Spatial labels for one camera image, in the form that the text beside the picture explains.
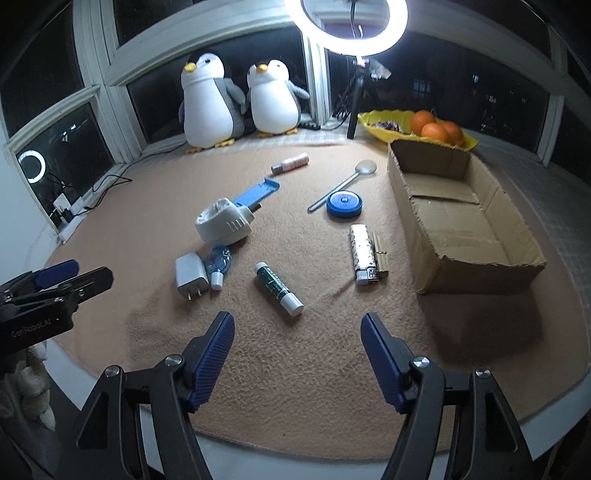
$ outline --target blue gripper pad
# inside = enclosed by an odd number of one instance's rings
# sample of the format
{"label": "blue gripper pad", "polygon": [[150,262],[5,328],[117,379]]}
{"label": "blue gripper pad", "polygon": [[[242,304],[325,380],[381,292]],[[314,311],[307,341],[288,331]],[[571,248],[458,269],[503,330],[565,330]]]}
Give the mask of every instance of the blue gripper pad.
{"label": "blue gripper pad", "polygon": [[213,387],[222,371],[228,352],[234,341],[234,317],[226,313],[214,332],[209,330],[203,336],[207,342],[197,367],[194,370],[194,387],[189,396],[189,411],[195,413],[197,409],[209,401]]}
{"label": "blue gripper pad", "polygon": [[35,285],[39,290],[45,290],[58,283],[77,277],[79,271],[80,266],[76,260],[67,260],[53,267],[35,272]]}
{"label": "blue gripper pad", "polygon": [[384,400],[393,405],[398,413],[408,413],[410,403],[402,393],[404,391],[402,375],[369,315],[361,319],[361,342],[369,363],[374,369],[379,387],[382,389]]}

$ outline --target yellow bowl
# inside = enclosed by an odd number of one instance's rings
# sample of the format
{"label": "yellow bowl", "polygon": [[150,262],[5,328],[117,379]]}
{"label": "yellow bowl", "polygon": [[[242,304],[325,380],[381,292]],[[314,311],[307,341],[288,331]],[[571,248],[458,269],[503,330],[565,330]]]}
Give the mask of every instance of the yellow bowl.
{"label": "yellow bowl", "polygon": [[[435,143],[438,145],[445,145],[449,147],[449,144],[444,142],[440,142],[439,140],[435,140],[434,138],[429,137],[419,137],[417,135],[411,135],[410,132],[410,121],[413,117],[414,112],[410,110],[402,111],[402,110],[374,110],[372,112],[367,113],[360,113],[358,115],[359,121],[362,125],[371,133],[375,138],[380,139],[382,142],[390,143],[394,139],[402,139],[402,140],[412,140],[415,142],[427,142],[427,143]],[[375,124],[380,122],[396,122],[398,125],[402,127],[404,132],[408,133],[398,133],[392,130],[386,130],[385,128],[376,127]],[[442,123],[443,120],[436,119],[437,123]],[[464,144],[462,147],[463,150],[472,150],[475,146],[478,145],[478,140],[471,135],[468,135],[464,130],[462,130],[462,134],[464,136]]]}

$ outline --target tan rug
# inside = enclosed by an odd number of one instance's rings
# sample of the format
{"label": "tan rug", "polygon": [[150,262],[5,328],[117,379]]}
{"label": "tan rug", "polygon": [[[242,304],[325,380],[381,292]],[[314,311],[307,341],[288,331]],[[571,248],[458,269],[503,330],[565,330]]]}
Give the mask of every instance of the tan rug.
{"label": "tan rug", "polygon": [[[106,265],[115,275],[113,288],[84,303],[74,329],[58,341],[95,375],[110,364],[147,368],[182,351],[219,310],[228,310],[236,339],[211,401],[193,417],[195,428],[295,455],[390,455],[403,418],[384,403],[361,344],[359,324],[368,311],[441,367],[490,367],[516,415],[535,413],[582,378],[589,348],[579,296],[531,206],[497,172],[548,259],[531,291],[417,298],[381,147],[220,150],[138,167],[130,173],[134,182],[109,192],[52,260],[75,258],[82,271]],[[302,151],[310,165],[279,177],[280,190],[263,202],[252,235],[235,249],[223,291],[192,303],[181,298],[174,260],[193,250],[207,253],[195,217]],[[388,247],[391,274],[387,282],[357,288],[349,222],[306,208],[363,158],[374,159],[378,172],[350,189],[363,197],[358,221],[379,230]],[[306,305],[301,317],[288,317],[261,288],[252,272],[260,261]],[[441,447],[449,444],[449,419]]]}

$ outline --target wall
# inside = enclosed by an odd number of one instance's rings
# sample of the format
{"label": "wall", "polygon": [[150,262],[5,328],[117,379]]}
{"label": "wall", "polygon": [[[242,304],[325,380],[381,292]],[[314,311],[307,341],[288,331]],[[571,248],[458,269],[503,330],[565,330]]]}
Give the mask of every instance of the wall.
{"label": "wall", "polygon": [[0,128],[0,284],[43,268],[57,246],[56,231],[7,157],[5,143]]}

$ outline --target blue bottle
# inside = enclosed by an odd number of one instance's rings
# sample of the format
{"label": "blue bottle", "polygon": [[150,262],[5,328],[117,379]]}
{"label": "blue bottle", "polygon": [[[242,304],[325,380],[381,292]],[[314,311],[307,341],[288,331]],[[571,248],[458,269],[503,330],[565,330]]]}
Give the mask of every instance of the blue bottle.
{"label": "blue bottle", "polygon": [[212,290],[222,289],[223,276],[230,269],[231,259],[228,247],[214,248],[205,259],[205,268],[211,276]]}

